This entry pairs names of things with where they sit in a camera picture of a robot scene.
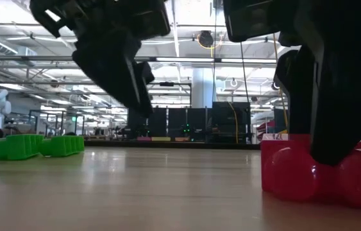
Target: cable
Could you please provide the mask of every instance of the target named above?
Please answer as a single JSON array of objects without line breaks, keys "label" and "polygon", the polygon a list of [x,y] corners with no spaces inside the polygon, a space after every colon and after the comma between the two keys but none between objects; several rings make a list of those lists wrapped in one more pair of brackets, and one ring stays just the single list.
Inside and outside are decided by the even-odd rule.
[{"label": "cable", "polygon": [[213,50],[213,49],[216,49],[216,48],[218,48],[219,46],[221,46],[222,45],[222,40],[223,40],[223,36],[220,36],[220,42],[219,42],[219,44],[216,46],[215,45],[215,43],[216,43],[216,41],[214,40],[214,47],[205,47],[205,46],[203,46],[203,45],[201,45],[201,43],[200,43],[200,41],[199,41],[199,38],[200,38],[200,35],[197,35],[197,43],[202,47],[202,48],[205,48],[205,49],[211,49],[211,50]]},{"label": "cable", "polygon": [[249,103],[249,91],[247,89],[246,68],[244,67],[244,54],[243,54],[243,44],[242,43],[240,43],[240,51],[242,54],[244,86],[246,87],[247,103]]},{"label": "cable", "polygon": [[[199,45],[205,49],[211,49],[211,50],[214,50],[214,58],[216,58],[216,48],[217,46],[221,45],[221,42],[222,42],[222,37],[220,37],[220,43],[219,45],[216,46],[216,35],[217,35],[217,7],[215,8],[215,17],[214,17],[214,47],[211,47],[211,48],[207,48],[207,47],[203,47],[200,42],[199,42],[199,36],[197,36],[197,42],[199,43]],[[215,80],[215,72],[216,72],[216,62],[213,63],[213,95],[216,93],[216,80]],[[238,124],[238,121],[237,121],[237,114],[236,114],[236,111],[233,107],[233,105],[231,105],[231,103],[229,101],[227,101],[227,103],[229,104],[230,108],[233,110],[233,113],[234,113],[234,118],[235,118],[235,124],[236,124],[236,144],[239,143],[239,124]]]},{"label": "cable", "polygon": [[[277,45],[276,45],[276,35],[273,33],[273,44],[274,44],[274,54],[276,55],[276,64],[278,63],[278,54],[277,54]],[[283,111],[284,111],[284,122],[285,122],[285,129],[289,128],[289,120],[287,118],[287,111],[285,109],[285,103],[283,99],[283,91],[280,88],[280,97],[281,102],[283,103]]]},{"label": "cable", "polygon": [[235,124],[236,124],[236,144],[238,144],[239,143],[239,125],[237,124],[237,114],[236,114],[236,111],[234,110],[233,105],[231,105],[231,103],[229,101],[227,101],[227,103],[230,105],[230,107],[234,113],[234,119],[235,119]]}]

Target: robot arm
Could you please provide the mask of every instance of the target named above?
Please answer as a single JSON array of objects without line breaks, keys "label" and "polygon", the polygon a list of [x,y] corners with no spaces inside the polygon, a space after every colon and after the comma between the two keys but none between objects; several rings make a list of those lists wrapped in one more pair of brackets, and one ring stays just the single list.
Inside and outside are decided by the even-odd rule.
[{"label": "robot arm", "polygon": [[72,58],[103,90],[145,117],[153,112],[146,84],[154,76],[134,57],[141,40],[170,32],[164,0],[31,0],[30,10],[55,37],[65,26],[74,32]]}]

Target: pipe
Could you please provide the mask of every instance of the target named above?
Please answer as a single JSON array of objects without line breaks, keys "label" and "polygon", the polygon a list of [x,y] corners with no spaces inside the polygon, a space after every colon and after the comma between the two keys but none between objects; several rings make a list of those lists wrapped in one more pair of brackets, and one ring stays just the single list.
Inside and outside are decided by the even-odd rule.
[{"label": "pipe", "polygon": [[[85,95],[88,94],[87,92],[23,92],[23,91],[10,91],[9,94],[42,94],[42,95]],[[109,96],[107,92],[91,92],[90,94],[97,95],[97,96]],[[151,96],[190,96],[190,94],[186,93],[149,93]],[[224,97],[246,97],[246,94],[220,94],[219,96]],[[249,97],[258,97],[258,98],[279,98],[279,95],[264,95],[264,94],[249,94]]]},{"label": "pipe", "polygon": [[[48,81],[0,81],[0,84],[24,84],[24,85],[97,85],[94,82],[48,82]],[[160,83],[149,83],[148,85],[159,85]],[[190,86],[190,83],[173,83],[174,85]]]}]

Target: ceiling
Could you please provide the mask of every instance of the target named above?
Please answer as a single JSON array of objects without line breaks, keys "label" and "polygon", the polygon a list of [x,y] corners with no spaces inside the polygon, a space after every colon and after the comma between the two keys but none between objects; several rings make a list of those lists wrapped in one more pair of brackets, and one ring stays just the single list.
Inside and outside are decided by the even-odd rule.
[{"label": "ceiling", "polygon": [[[166,2],[171,33],[165,37],[157,37],[143,42],[137,56],[147,57],[173,57],[173,58],[232,58],[233,63],[218,63],[214,67],[211,63],[202,64],[195,62],[150,62],[155,75],[155,82],[171,81],[174,83],[191,83],[193,69],[215,69],[215,79],[219,101],[247,101],[244,78],[248,84],[250,95],[277,95],[272,90],[271,84],[274,77],[275,50],[273,35],[267,35],[240,44],[232,43],[227,38],[226,27],[222,10],[211,9],[211,0],[173,0]],[[41,27],[32,17],[29,10],[29,0],[0,0],[0,43],[19,50],[27,47],[36,52],[38,56],[71,56],[75,50],[74,33],[67,28],[61,29],[62,37],[55,39],[49,32]],[[215,49],[204,49],[199,45],[196,38],[202,30],[210,30],[215,39]],[[277,43],[278,56],[291,48],[280,47]],[[241,64],[242,52],[245,59],[268,59],[274,62],[270,64],[245,64],[245,72]],[[87,94],[102,94],[104,91],[96,85],[80,85],[79,82],[90,84],[88,79],[73,62],[42,61],[36,62],[35,67],[27,70],[25,65],[14,61],[0,61],[0,81],[26,81],[48,82],[59,81],[58,87],[48,84],[22,85],[24,89],[16,91],[37,92],[35,95],[48,101],[61,99],[70,101],[71,105],[85,106],[95,103],[90,100],[82,101],[75,92]],[[75,85],[62,85],[62,82],[76,82]],[[189,104],[190,88],[182,89],[179,86],[161,87],[154,85],[150,93],[154,94],[155,105],[168,105],[170,107],[184,107]],[[39,94],[42,92],[63,92],[62,95]],[[99,95],[99,98],[110,102],[111,105],[119,106],[109,96]],[[270,97],[259,98],[260,103],[268,103],[273,100]]]}]

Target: red object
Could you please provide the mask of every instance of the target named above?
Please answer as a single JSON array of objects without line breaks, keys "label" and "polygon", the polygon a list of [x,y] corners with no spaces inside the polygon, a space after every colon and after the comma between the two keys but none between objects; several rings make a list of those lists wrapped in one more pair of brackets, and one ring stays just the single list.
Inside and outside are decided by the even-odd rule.
[{"label": "red object", "polygon": [[317,163],[309,135],[265,134],[262,187],[291,201],[341,203],[361,208],[361,142],[338,166]]}]

